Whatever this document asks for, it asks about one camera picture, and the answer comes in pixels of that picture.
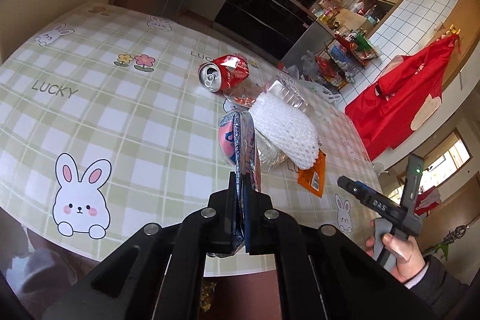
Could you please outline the dark sleeve forearm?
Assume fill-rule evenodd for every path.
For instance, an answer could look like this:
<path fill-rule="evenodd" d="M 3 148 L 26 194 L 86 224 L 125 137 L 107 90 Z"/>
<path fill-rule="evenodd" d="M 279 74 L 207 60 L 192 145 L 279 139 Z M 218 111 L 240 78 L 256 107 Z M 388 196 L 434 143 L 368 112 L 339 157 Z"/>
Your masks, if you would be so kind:
<path fill-rule="evenodd" d="M 469 285 L 453 277 L 436 257 L 424 258 L 425 266 L 404 285 L 429 306 L 439 318 L 445 318 L 469 290 Z"/>

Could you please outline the person's right hand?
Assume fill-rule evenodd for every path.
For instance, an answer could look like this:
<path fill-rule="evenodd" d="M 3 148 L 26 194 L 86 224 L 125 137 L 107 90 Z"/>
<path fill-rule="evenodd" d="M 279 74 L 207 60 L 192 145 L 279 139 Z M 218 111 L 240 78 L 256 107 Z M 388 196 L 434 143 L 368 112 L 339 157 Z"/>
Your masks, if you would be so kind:
<path fill-rule="evenodd" d="M 384 248 L 395 258 L 391 267 L 391 275 L 407 288 L 418 284 L 428 271 L 429 263 L 422 257 L 422 253 L 413 236 L 403 240 L 391 233 L 382 235 Z"/>

